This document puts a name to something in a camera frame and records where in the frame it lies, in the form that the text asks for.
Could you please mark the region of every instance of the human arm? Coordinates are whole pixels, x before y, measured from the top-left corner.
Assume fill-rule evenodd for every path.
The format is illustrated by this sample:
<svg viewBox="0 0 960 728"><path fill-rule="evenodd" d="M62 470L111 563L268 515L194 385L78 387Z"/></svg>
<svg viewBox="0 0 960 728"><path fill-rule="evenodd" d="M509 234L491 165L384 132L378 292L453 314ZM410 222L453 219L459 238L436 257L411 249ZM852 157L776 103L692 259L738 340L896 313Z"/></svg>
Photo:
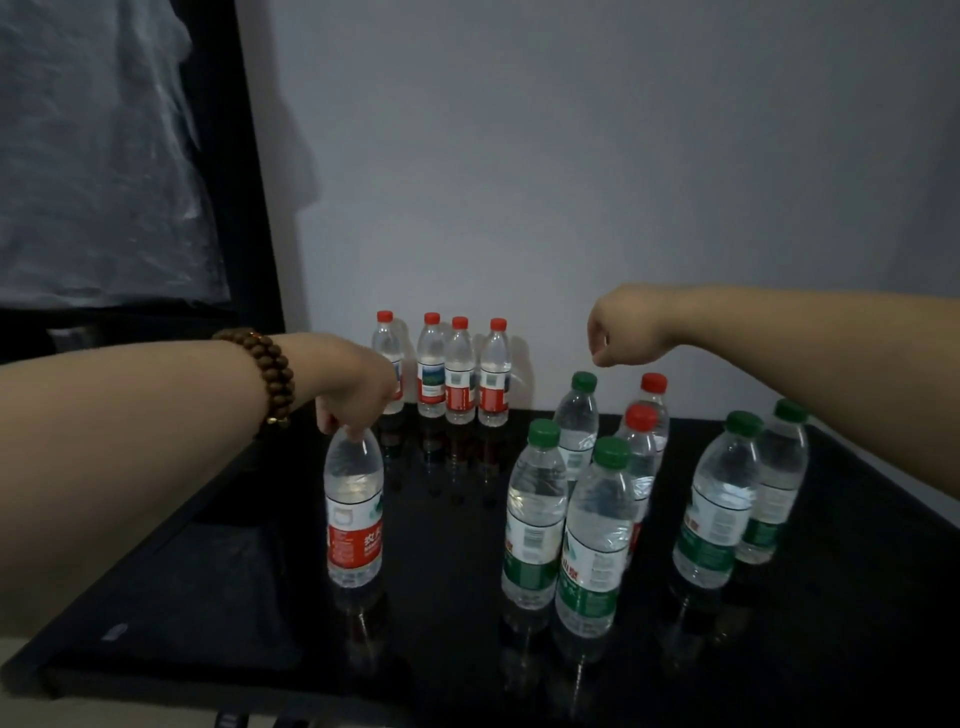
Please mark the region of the human arm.
<svg viewBox="0 0 960 728"><path fill-rule="evenodd" d="M597 301L588 340L598 366L646 364L683 344L712 352L960 497L958 300L625 285Z"/></svg>
<svg viewBox="0 0 960 728"><path fill-rule="evenodd" d="M383 356L329 334L273 337L294 407L324 397L366 427L396 387ZM43 565L240 452L267 412L260 371L224 341L135 344L0 367L0 573Z"/></svg>

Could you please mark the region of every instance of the black table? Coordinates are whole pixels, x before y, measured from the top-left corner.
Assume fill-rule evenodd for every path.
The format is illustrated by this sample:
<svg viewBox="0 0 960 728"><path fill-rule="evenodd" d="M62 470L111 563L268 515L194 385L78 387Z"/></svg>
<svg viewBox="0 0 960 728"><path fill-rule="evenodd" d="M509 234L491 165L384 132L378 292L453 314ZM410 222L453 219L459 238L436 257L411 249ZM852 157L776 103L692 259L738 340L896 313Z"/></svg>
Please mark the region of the black table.
<svg viewBox="0 0 960 728"><path fill-rule="evenodd" d="M673 420L611 634L509 608L507 480L537 414L383 418L383 569L355 592L326 577L327 441L301 415L24 647L5 686L394 726L952 715L960 532L812 428L776 558L738 565L720 595L686 586L670 551L721 425Z"/></svg>

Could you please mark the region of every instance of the red and white label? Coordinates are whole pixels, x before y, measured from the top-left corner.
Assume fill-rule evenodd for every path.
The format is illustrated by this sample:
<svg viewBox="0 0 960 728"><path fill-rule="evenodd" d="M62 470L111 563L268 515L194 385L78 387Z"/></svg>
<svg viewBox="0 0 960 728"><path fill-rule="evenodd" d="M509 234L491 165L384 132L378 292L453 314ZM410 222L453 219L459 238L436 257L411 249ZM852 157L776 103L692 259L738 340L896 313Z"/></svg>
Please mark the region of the red and white label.
<svg viewBox="0 0 960 728"><path fill-rule="evenodd" d="M504 412L509 407L510 372L480 370L480 409L484 412Z"/></svg>
<svg viewBox="0 0 960 728"><path fill-rule="evenodd" d="M360 569L383 547L383 491L362 503L326 499L326 558L341 569Z"/></svg>
<svg viewBox="0 0 960 728"><path fill-rule="evenodd" d="M473 409L473 370L446 370L446 408L454 412Z"/></svg>

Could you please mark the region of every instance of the water bottle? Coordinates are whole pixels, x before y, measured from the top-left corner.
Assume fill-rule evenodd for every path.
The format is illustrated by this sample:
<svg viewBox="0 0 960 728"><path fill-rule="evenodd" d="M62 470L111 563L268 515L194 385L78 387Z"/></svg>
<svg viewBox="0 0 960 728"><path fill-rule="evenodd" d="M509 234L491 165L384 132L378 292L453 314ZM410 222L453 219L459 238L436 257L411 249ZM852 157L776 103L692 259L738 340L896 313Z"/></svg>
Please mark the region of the water bottle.
<svg viewBox="0 0 960 728"><path fill-rule="evenodd" d="M634 530L630 537L630 550L627 553L627 566L634 559L636 541L640 537L640 527L647 515L650 493L654 488L657 475L657 442L654 430L657 427L657 410L646 404L631 404L627 409L625 424L616 436L630 448L630 465L627 466L627 478L634 494Z"/></svg>
<svg viewBox="0 0 960 728"><path fill-rule="evenodd" d="M370 348L386 356L394 365L396 372L396 391L390 404L383 408L383 414L395 415L403 409L403 348L400 339L394 331L394 312L376 312L376 331L373 332L373 341Z"/></svg>
<svg viewBox="0 0 960 728"><path fill-rule="evenodd" d="M380 572L383 530L383 458L365 430L359 443L338 429L326 451L326 568L330 580L352 589Z"/></svg>
<svg viewBox="0 0 960 728"><path fill-rule="evenodd" d="M467 330L466 316L453 317L453 335L444 350L446 373L446 419L452 425L473 422L476 391L476 355Z"/></svg>
<svg viewBox="0 0 960 728"><path fill-rule="evenodd" d="M510 395L510 343L506 319L490 319L490 333L480 348L480 424L507 423Z"/></svg>
<svg viewBox="0 0 960 728"><path fill-rule="evenodd" d="M777 550L780 530L790 517L810 461L804 423L806 410L794 401L780 400L773 419L756 438L760 485L747 530L736 548L736 558L742 562L765 564Z"/></svg>
<svg viewBox="0 0 960 728"><path fill-rule="evenodd" d="M560 620L579 637L600 637L613 624L634 528L629 463L623 440L601 437L570 498L554 603Z"/></svg>
<svg viewBox="0 0 960 728"><path fill-rule="evenodd" d="M560 428L534 420L527 447L510 473L504 538L503 594L522 609L542 609L557 587L566 517L566 469Z"/></svg>
<svg viewBox="0 0 960 728"><path fill-rule="evenodd" d="M446 411L444 348L440 314L423 314L423 331L417 341L417 411L423 417L441 417Z"/></svg>
<svg viewBox="0 0 960 728"><path fill-rule="evenodd" d="M734 550L750 520L760 480L756 436L763 421L750 412L731 412L724 427L697 463L673 548L677 571L702 589L719 589L730 580Z"/></svg>
<svg viewBox="0 0 960 728"><path fill-rule="evenodd" d="M666 441L670 437L670 414L666 411L666 405L663 403L663 395L666 392L666 377L656 372L647 372L640 380L640 399L632 401L631 404L646 404L657 411L657 427L654 429L654 440L657 442L657 472L660 472L660 463L663 461L663 451L666 449ZM627 423L627 417L624 415L620 421L623 427Z"/></svg>
<svg viewBox="0 0 960 728"><path fill-rule="evenodd" d="M566 480L573 484L580 477L580 470L590 463L593 444L600 429L600 412L593 393L597 377L590 372L573 375L572 388L560 400L553 421L560 426L560 454L566 463Z"/></svg>

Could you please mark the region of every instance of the white wall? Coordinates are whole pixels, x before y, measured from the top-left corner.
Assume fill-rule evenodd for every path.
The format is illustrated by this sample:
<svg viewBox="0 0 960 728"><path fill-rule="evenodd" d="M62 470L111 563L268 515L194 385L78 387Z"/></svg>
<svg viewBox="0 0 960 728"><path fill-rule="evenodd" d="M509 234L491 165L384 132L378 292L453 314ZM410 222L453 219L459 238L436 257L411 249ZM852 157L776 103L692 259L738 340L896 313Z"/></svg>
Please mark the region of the white wall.
<svg viewBox="0 0 960 728"><path fill-rule="evenodd" d="M903 241L960 134L956 3L237 6L292 328L505 316L514 404L550 409L624 280L924 286ZM702 352L658 369L679 416L775 396ZM638 380L602 373L602 409Z"/></svg>

